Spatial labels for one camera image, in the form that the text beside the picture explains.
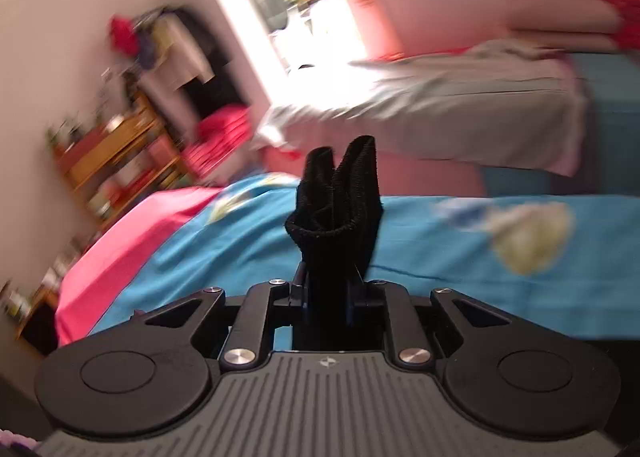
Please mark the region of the black knit pants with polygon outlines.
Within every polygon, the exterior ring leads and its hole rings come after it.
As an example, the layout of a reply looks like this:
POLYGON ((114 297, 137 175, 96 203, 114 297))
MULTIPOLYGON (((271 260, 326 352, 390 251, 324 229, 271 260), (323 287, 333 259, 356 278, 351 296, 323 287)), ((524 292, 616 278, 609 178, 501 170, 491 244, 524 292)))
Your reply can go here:
POLYGON ((358 136, 339 164, 331 147, 306 156, 295 210, 285 229, 302 255, 300 351, 343 351, 356 337, 356 299, 364 285, 383 217, 373 136, 358 136))

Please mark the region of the red folded clothes pile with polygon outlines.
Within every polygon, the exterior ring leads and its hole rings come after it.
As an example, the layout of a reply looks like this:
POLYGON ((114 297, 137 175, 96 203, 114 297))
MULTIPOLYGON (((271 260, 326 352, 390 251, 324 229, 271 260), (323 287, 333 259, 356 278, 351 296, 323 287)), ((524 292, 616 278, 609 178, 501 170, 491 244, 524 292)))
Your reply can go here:
POLYGON ((238 104, 221 107, 200 121, 195 132, 195 141, 184 147, 181 156, 192 176, 204 180, 250 140, 250 111, 238 104))

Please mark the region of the wooden shelf rack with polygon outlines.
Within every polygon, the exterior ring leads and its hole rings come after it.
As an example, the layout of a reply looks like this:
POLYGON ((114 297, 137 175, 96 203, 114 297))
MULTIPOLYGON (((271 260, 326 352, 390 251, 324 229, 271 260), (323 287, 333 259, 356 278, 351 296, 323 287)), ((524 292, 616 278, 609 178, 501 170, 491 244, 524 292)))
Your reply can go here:
POLYGON ((142 91, 134 107, 88 132, 61 127, 47 133, 49 150, 70 195, 105 232, 141 199, 191 183, 181 146, 142 91))

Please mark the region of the pink red blanket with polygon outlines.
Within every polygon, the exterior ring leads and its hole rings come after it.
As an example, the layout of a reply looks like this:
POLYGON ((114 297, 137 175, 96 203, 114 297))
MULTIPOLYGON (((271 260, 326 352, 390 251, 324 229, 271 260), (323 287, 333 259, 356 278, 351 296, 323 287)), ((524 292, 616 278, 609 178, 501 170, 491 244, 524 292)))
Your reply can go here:
POLYGON ((151 255, 220 193, 219 188, 156 192, 108 229, 63 278, 54 320, 58 344, 88 336, 151 255))

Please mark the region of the hanging dark clothes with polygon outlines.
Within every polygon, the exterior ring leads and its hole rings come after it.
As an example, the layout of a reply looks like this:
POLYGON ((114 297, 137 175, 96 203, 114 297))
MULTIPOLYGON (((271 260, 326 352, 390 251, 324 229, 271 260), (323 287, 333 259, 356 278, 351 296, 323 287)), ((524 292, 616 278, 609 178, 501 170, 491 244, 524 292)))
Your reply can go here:
POLYGON ((137 87, 183 131, 224 107, 246 105, 227 48, 188 6, 160 6, 134 20, 114 15, 108 39, 130 61, 137 87))

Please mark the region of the grey pink pillow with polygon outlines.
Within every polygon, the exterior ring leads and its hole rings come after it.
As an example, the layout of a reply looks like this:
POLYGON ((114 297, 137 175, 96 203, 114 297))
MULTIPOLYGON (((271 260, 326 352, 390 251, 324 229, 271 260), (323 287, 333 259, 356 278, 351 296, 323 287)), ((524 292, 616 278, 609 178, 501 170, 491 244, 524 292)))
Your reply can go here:
POLYGON ((586 106, 559 51, 497 39, 459 54, 299 69, 256 139, 303 153, 374 136, 380 151, 410 158, 571 176, 586 106))

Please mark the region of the blue floral bed sheet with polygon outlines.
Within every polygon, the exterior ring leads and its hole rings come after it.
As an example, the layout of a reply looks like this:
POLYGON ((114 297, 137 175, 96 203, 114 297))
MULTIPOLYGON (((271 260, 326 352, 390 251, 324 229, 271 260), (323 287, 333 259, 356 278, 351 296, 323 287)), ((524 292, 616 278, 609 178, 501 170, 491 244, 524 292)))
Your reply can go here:
MULTIPOLYGON (((291 279, 284 223, 296 178, 236 182, 143 260, 92 324, 101 331, 207 286, 242 295, 291 279)), ((386 196, 368 277, 413 295, 451 288, 582 339, 639 335, 639 202, 626 196, 386 196)))

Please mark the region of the pink bolster pillow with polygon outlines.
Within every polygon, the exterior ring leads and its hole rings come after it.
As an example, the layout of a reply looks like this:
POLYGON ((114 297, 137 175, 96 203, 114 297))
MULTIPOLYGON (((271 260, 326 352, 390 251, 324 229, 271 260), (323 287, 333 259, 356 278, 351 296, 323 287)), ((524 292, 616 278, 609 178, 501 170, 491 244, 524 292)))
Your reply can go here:
POLYGON ((547 48, 613 53, 622 27, 620 14, 602 0, 506 0, 503 35, 547 48))

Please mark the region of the red fabric at headboard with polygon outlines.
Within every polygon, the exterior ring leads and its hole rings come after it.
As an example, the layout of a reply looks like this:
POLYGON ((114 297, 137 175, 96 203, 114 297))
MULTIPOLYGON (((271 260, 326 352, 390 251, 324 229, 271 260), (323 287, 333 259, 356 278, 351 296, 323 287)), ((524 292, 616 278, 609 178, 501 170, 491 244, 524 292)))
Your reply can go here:
POLYGON ((620 17, 620 26, 613 35, 623 50, 640 47, 640 0, 602 0, 608 3, 620 17))

